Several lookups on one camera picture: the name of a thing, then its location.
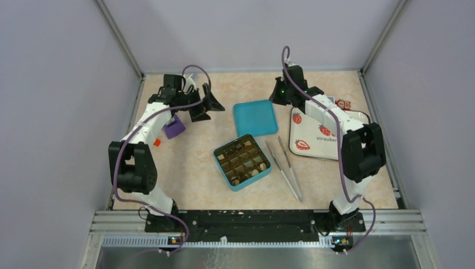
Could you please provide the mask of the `metal tongs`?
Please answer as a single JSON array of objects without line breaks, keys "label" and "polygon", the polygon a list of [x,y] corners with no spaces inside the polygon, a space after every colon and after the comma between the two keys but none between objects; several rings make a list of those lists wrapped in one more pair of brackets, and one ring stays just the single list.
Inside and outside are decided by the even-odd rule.
[{"label": "metal tongs", "polygon": [[280,160],[279,157],[277,156],[277,150],[273,148],[271,143],[268,140],[265,140],[265,145],[266,148],[268,149],[271,159],[274,161],[274,163],[277,165],[277,169],[280,171],[282,174],[283,178],[285,179],[288,187],[290,188],[292,194],[294,195],[295,199],[303,203],[304,202],[304,196],[300,187],[300,183],[297,179],[294,166],[290,160],[289,154],[284,146],[283,140],[280,136],[277,137],[277,142],[279,144],[279,151],[280,154],[283,157],[283,160]]}]

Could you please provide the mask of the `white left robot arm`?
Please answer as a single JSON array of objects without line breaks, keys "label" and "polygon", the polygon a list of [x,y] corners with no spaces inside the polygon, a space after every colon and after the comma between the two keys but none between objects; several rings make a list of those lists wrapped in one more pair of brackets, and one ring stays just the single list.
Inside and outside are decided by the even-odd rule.
[{"label": "white left robot arm", "polygon": [[159,216],[165,231],[174,231],[180,217],[174,213],[175,201],[157,185],[158,172],[152,148],[163,128],[178,111],[187,111],[193,121],[209,120],[207,112],[217,101],[208,80],[199,88],[191,77],[165,74],[163,84],[148,99],[143,114],[119,141],[108,146],[111,184],[115,199],[135,203]]}]

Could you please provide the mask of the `teal chocolate box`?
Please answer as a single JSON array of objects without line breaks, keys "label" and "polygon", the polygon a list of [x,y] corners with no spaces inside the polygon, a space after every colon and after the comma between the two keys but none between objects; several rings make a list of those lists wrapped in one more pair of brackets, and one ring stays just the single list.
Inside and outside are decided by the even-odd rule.
[{"label": "teal chocolate box", "polygon": [[272,170],[268,156],[251,134],[245,134],[216,148],[213,157],[233,192],[270,175]]}]

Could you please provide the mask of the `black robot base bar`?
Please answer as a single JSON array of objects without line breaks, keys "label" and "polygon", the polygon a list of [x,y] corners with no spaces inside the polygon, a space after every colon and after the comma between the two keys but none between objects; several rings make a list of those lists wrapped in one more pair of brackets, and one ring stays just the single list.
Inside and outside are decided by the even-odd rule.
[{"label": "black robot base bar", "polygon": [[189,210],[176,212],[177,220],[149,214],[147,233],[177,233],[189,243],[316,242],[325,235],[365,232],[362,213],[348,219],[333,217],[326,210]]}]

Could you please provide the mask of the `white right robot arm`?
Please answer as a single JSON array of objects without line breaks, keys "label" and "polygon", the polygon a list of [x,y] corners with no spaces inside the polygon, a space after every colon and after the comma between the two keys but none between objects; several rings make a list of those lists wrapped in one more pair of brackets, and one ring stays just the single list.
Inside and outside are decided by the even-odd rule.
[{"label": "white right robot arm", "polygon": [[386,164],[382,128],[352,118],[323,90],[309,87],[301,66],[284,63],[282,72],[270,102],[300,109],[336,136],[342,192],[329,205],[328,222],[332,229],[343,231],[358,213],[360,202],[366,201],[367,185]]}]

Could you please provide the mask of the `teal box lid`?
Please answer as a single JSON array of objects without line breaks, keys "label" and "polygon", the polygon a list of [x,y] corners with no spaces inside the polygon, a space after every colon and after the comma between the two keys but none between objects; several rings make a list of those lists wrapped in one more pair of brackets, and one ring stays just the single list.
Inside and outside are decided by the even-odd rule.
[{"label": "teal box lid", "polygon": [[235,104],[232,108],[236,135],[254,137],[273,135],[278,132],[277,118],[269,100],[257,100]]}]

